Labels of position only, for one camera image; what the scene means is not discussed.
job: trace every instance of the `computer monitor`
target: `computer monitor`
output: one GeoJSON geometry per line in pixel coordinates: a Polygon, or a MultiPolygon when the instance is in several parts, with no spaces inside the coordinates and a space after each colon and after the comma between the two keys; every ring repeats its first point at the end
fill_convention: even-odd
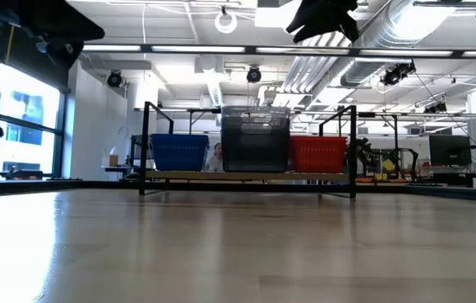
{"type": "Polygon", "coordinates": [[[470,138],[467,136],[429,136],[432,166],[467,166],[472,163],[470,138]]]}

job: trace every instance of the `black bin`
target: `black bin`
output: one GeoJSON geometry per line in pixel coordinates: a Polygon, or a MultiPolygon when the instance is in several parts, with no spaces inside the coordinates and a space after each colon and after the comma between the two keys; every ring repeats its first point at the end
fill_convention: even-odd
{"type": "Polygon", "coordinates": [[[225,106],[221,114],[223,170],[247,173],[287,171],[290,109],[225,106]]]}

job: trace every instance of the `metal rack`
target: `metal rack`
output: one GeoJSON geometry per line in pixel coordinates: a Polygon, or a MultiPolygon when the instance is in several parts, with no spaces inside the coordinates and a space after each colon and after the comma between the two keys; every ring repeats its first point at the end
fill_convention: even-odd
{"type": "MultiPolygon", "coordinates": [[[[228,186],[229,184],[213,184],[209,181],[241,181],[242,183],[232,184],[235,186],[235,190],[239,191],[259,191],[259,187],[262,187],[262,191],[266,192],[279,192],[281,191],[281,184],[251,184],[246,183],[246,180],[263,180],[263,179],[280,179],[280,180],[300,180],[300,179],[313,179],[320,181],[337,181],[348,182],[348,185],[324,185],[319,182],[318,185],[285,185],[288,189],[295,187],[297,192],[310,192],[319,194],[330,193],[349,193],[349,198],[356,198],[356,176],[357,176],[357,158],[356,158],[356,146],[357,146],[357,108],[356,105],[348,106],[347,108],[336,112],[331,118],[341,117],[344,114],[350,115],[351,121],[351,134],[350,134],[350,149],[348,167],[350,172],[347,174],[333,174],[333,173],[199,173],[199,172],[148,172],[146,170],[146,151],[148,149],[148,123],[150,118],[150,111],[154,109],[158,114],[161,114],[165,119],[169,121],[169,134],[173,132],[174,121],[158,109],[154,104],[145,102],[143,108],[143,129],[142,129],[142,141],[141,141],[141,163],[140,163],[140,180],[139,180],[139,195],[153,194],[154,192],[147,193],[147,189],[158,190],[192,190],[192,184],[190,183],[171,183],[171,179],[175,180],[198,180],[201,183],[196,183],[196,187],[211,188],[217,190],[217,186],[228,186]],[[147,183],[147,178],[159,178],[164,179],[165,183],[147,183]]],[[[194,112],[210,112],[217,114],[220,109],[190,109],[190,123],[189,131],[191,132],[191,126],[193,125],[193,113],[194,112]]]]}

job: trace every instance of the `wooden shelf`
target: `wooden shelf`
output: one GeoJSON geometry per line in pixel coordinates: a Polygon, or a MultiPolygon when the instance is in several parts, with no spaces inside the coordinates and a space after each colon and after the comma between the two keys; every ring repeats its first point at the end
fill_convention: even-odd
{"type": "Polygon", "coordinates": [[[345,173],[210,173],[210,172],[146,172],[147,178],[182,180],[321,180],[348,182],[345,173]]]}

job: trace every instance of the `cardboard box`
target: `cardboard box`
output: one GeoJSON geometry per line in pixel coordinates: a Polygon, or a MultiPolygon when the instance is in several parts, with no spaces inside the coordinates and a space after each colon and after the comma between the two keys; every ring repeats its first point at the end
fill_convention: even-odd
{"type": "Polygon", "coordinates": [[[106,155],[103,156],[102,166],[103,167],[113,167],[119,165],[119,156],[118,155],[106,155]]]}

